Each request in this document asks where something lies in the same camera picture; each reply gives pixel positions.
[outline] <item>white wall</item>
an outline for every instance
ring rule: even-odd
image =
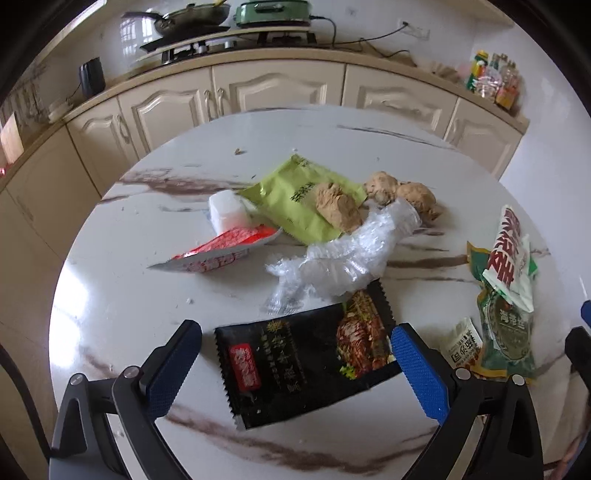
[[[520,27],[480,23],[473,51],[506,52],[525,79],[531,120],[501,183],[546,239],[566,288],[566,312],[580,323],[582,277],[591,294],[591,118],[558,67]]]
[[[227,25],[233,24],[236,7],[243,0],[229,0],[232,6]],[[145,11],[152,8],[160,13],[184,8],[187,0],[138,0],[124,2],[122,10]],[[378,48],[399,50],[407,48],[421,57],[428,57],[443,63],[457,65],[470,58],[476,33],[476,21],[466,17],[437,0],[313,0],[313,14],[332,18],[337,24],[337,40],[371,38],[395,30],[400,20],[406,20],[418,27],[431,29],[428,41],[418,40],[409,35],[396,34],[374,42]],[[97,28],[83,41],[67,51],[58,47],[47,59],[48,80],[41,79],[41,95],[45,105],[70,95],[78,85],[77,67],[100,56],[105,77],[114,79],[131,69],[133,61],[144,53],[138,45],[155,40],[142,38],[147,33],[151,20],[135,20],[136,40],[124,41],[121,34],[120,14]],[[319,33],[320,41],[330,41],[330,23],[315,20],[313,28]]]

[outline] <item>blue gripper pad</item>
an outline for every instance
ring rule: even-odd
[[[412,336],[416,336],[418,340],[413,340]],[[396,327],[391,340],[394,356],[413,388],[425,415],[437,420],[439,425],[443,425],[450,409],[449,397],[441,377],[425,358],[425,353],[428,352],[427,345],[408,324]]]
[[[145,386],[146,413],[151,420],[164,417],[170,410],[201,350],[201,343],[202,332],[199,324],[185,320],[167,344],[154,350],[144,364],[147,366],[152,361],[146,372],[155,370]]]

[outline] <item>green packet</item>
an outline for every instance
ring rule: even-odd
[[[312,191],[319,183],[338,183],[357,206],[367,198],[363,185],[292,155],[281,167],[259,183],[239,192],[259,211],[306,245],[338,238],[340,230],[328,223],[316,210]]]
[[[468,242],[470,271],[482,290],[476,299],[482,325],[482,349],[471,370],[483,377],[506,378],[519,374],[526,380],[535,378],[535,362],[531,352],[532,314],[507,303],[482,277],[491,252],[475,248]],[[538,270],[530,259],[529,275]]]

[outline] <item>metal screw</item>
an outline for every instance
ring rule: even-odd
[[[470,380],[471,376],[472,374],[470,371],[466,370],[465,368],[458,368],[456,370],[456,377],[458,377],[460,380]]]
[[[521,375],[515,374],[511,377],[511,379],[515,385],[525,385],[525,379]]]
[[[127,367],[125,369],[125,371],[123,372],[123,376],[125,378],[135,378],[137,377],[139,374],[139,368],[138,367]]]
[[[74,374],[74,375],[72,375],[72,378],[70,379],[70,385],[78,385],[79,383],[82,382],[82,380],[84,380],[84,375]]]

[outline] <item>black food package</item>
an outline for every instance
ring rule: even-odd
[[[398,375],[389,339],[394,327],[376,280],[345,303],[216,328],[237,424],[250,429],[288,420]]]

